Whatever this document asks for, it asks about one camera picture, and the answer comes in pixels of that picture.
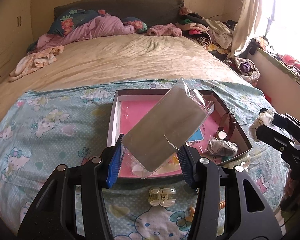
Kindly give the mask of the bag of dark beads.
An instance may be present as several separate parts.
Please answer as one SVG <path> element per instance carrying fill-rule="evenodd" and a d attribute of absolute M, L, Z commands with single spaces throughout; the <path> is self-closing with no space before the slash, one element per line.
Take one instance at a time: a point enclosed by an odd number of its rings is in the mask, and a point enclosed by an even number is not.
<path fill-rule="evenodd" d="M 211 137 L 207 143 L 207 152 L 210 155 L 234 157 L 238 152 L 238 146 L 233 142 Z"/>

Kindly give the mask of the silver earring card bag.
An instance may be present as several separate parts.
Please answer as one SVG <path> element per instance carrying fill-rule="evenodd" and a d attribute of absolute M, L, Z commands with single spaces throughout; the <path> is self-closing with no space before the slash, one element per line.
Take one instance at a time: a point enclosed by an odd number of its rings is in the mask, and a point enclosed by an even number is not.
<path fill-rule="evenodd" d="M 131 173 L 141 179 L 148 178 L 153 172 L 148 171 L 141 163 L 137 160 L 133 160 L 130 164 Z"/>

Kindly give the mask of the pearl clear hair claw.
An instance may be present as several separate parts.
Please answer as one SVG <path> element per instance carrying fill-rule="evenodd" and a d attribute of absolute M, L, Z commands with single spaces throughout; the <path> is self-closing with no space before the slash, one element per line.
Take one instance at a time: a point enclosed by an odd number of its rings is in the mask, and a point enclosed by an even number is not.
<path fill-rule="evenodd" d="M 171 207 L 175 204 L 176 189 L 173 187 L 153 187 L 149 189 L 148 202 L 151 206 Z"/>

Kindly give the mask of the shallow black cardboard box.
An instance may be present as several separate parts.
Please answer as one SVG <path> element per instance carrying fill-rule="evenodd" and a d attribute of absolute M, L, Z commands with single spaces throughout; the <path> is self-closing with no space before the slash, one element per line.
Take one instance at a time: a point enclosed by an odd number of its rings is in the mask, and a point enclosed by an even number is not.
<path fill-rule="evenodd" d="M 120 178 L 136 178 L 130 164 L 137 160 L 148 171 L 148 178 L 164 178 L 182 173 L 177 150 L 183 144 L 194 147 L 200 156 L 217 165 L 224 165 L 218 155 L 207 152 L 207 143 L 216 132 L 221 117 L 230 110 L 211 90 L 125 89 L 115 92 L 107 145 L 113 146 L 120 134 L 123 140 L 123 160 Z M 245 155 L 252 146 L 236 119 L 229 140 L 238 146 L 231 160 Z"/>

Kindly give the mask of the laundry basket with clothes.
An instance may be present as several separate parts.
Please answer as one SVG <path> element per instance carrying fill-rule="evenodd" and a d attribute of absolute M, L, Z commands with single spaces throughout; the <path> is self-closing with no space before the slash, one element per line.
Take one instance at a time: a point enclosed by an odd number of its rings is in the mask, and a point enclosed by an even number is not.
<path fill-rule="evenodd" d="M 253 87 L 257 86 L 261 73 L 255 67 L 255 64 L 250 59 L 240 57 L 232 57 L 224 60 L 224 63 L 241 76 L 247 83 Z"/>

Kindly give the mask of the beige bed cover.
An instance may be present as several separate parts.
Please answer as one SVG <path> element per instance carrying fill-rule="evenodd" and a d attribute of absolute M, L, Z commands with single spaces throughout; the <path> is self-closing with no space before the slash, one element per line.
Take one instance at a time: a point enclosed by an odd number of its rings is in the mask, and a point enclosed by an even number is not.
<path fill-rule="evenodd" d="M 123 80 L 202 79 L 247 82 L 186 37 L 99 37 L 65 46 L 57 61 L 11 83 L 0 84 L 0 122 L 29 90 L 47 91 Z"/>

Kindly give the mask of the pile of clothes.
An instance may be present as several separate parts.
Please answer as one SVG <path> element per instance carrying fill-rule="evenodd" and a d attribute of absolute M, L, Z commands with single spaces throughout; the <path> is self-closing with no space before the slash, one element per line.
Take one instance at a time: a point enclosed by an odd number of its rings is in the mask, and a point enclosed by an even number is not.
<path fill-rule="evenodd" d="M 179 16 L 180 20 L 175 25 L 181 29 L 184 36 L 194 40 L 209 52 L 215 51 L 221 55 L 230 53 L 237 22 L 204 18 L 187 7 L 179 9 Z"/>

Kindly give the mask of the peach clothes on bed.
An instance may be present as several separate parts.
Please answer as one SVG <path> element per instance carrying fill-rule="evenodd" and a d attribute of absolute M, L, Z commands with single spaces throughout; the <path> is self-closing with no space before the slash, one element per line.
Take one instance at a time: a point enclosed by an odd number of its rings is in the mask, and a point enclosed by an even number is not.
<path fill-rule="evenodd" d="M 56 56 L 61 54 L 63 50 L 64 46 L 57 46 L 26 55 L 18 62 L 16 68 L 10 72 L 8 81 L 17 81 L 26 75 L 38 71 L 40 68 L 54 63 L 57 61 Z"/>

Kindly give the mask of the pink fuzzy garment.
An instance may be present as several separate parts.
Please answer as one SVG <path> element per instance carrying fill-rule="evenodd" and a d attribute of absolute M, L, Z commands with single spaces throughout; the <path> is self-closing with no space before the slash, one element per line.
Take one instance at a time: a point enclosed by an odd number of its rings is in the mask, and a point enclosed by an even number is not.
<path fill-rule="evenodd" d="M 172 23 L 166 25 L 157 24 L 155 26 L 150 27 L 146 34 L 148 36 L 182 37 L 182 30 Z"/>

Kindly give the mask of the pink purple quilt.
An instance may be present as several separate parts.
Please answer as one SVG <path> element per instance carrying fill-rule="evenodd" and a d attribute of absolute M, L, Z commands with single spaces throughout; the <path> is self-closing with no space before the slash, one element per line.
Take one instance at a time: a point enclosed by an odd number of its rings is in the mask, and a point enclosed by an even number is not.
<path fill-rule="evenodd" d="M 133 25 L 124 25 L 116 16 L 106 14 L 97 16 L 88 23 L 80 25 L 66 36 L 57 34 L 44 34 L 38 38 L 36 51 L 41 51 L 50 47 L 65 46 L 72 42 L 90 40 L 97 37 L 129 35 L 136 33 Z"/>

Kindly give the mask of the cream curtain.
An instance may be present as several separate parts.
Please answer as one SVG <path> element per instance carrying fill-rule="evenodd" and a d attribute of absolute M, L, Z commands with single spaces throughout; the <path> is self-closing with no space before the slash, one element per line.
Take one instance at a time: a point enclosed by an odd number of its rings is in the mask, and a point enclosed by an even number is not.
<path fill-rule="evenodd" d="M 232 37 L 231 51 L 227 58 L 239 56 L 251 38 L 265 28 L 266 14 L 273 9 L 273 0 L 243 0 L 242 10 Z"/>

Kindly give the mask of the floral dark pillow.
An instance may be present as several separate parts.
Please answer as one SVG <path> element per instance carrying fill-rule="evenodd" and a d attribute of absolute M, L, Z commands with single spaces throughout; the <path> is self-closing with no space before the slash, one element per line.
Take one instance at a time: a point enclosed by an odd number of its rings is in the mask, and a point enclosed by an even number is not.
<path fill-rule="evenodd" d="M 88 23 L 97 16 L 104 17 L 106 11 L 103 9 L 96 10 L 84 10 L 71 8 L 62 14 L 60 14 L 51 24 L 48 34 L 56 34 L 61 37 L 70 34 L 77 27 Z M 137 33 L 146 33 L 148 27 L 145 22 L 136 17 L 126 17 L 120 19 L 123 25 L 132 25 Z"/>

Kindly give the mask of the dark green headboard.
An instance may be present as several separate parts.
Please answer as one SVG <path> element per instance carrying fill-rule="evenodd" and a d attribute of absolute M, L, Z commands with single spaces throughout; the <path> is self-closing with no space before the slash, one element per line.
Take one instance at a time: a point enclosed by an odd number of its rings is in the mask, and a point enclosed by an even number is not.
<path fill-rule="evenodd" d="M 179 9 L 184 0 L 81 0 L 55 7 L 54 18 L 69 9 L 105 10 L 108 14 L 124 19 L 136 17 L 148 27 L 179 21 Z"/>

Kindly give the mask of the cream wardrobe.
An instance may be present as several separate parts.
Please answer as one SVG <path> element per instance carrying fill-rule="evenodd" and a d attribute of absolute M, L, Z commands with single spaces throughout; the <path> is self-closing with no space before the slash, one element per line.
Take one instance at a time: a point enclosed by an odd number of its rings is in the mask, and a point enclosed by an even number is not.
<path fill-rule="evenodd" d="M 31 0 L 0 0 L 0 84 L 32 42 Z"/>

